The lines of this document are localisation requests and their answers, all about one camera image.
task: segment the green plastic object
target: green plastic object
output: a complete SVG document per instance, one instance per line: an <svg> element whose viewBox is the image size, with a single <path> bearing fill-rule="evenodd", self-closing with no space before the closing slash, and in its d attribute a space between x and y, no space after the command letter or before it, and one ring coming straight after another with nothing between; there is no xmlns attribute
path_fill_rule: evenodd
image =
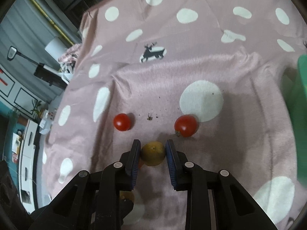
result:
<svg viewBox="0 0 307 230"><path fill-rule="evenodd" d="M307 187L307 55L297 63L298 74L286 99L297 150L297 179Z"/></svg>

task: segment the yellow pole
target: yellow pole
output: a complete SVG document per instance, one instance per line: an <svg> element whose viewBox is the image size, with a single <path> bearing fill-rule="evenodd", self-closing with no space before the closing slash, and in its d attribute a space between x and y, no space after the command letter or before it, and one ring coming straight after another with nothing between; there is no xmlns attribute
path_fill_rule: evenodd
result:
<svg viewBox="0 0 307 230"><path fill-rule="evenodd" d="M59 34L70 44L74 45L74 43L70 40L70 38L55 24L55 22L47 15L47 13L42 9L42 7L36 2L36 0L30 0L35 7L45 16L45 18L51 23L51 25L59 32Z"/></svg>

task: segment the white lampshade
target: white lampshade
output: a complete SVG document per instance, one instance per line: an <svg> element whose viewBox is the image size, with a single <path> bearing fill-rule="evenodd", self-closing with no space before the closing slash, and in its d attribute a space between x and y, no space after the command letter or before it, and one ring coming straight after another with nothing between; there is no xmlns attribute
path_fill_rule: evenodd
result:
<svg viewBox="0 0 307 230"><path fill-rule="evenodd" d="M54 37L45 47L45 50L58 62L59 57L66 52L67 48L58 37Z"/></svg>

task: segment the black deer silhouette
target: black deer silhouette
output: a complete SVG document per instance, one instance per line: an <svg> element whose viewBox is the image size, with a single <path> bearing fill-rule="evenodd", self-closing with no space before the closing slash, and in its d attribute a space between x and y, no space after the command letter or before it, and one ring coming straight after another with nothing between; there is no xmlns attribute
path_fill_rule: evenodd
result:
<svg viewBox="0 0 307 230"><path fill-rule="evenodd" d="M160 58L160 59L163 59L163 52L165 50L165 48L163 48L162 50L159 50L159 51L155 51L155 52L152 52L152 47L155 46L157 44L157 42L152 42L150 46L147 45L144 45L144 47L146 48L145 52L143 53L143 56L142 56L142 59L141 59L141 62L143 62L144 59L146 59L145 61L148 60L148 58L150 57L155 57L156 59Z"/></svg>

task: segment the silver rivet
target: silver rivet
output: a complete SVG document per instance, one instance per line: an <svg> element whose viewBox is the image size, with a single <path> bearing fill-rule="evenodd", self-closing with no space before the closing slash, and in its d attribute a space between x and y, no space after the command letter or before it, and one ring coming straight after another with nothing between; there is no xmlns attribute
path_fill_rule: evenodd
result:
<svg viewBox="0 0 307 230"><path fill-rule="evenodd" d="M79 176L80 177L86 177L87 176L87 172L85 170L82 170L79 172Z"/></svg>
<svg viewBox="0 0 307 230"><path fill-rule="evenodd" d="M122 167L122 163L121 162L117 162L113 164L114 168L121 168Z"/></svg>
<svg viewBox="0 0 307 230"><path fill-rule="evenodd" d="M222 176L229 176L229 172L227 170L221 170L220 174Z"/></svg>
<svg viewBox="0 0 307 230"><path fill-rule="evenodd" d="M186 163L185 163L185 166L186 166L187 168L193 168L193 167L194 167L194 164L193 164L192 162L186 162Z"/></svg>

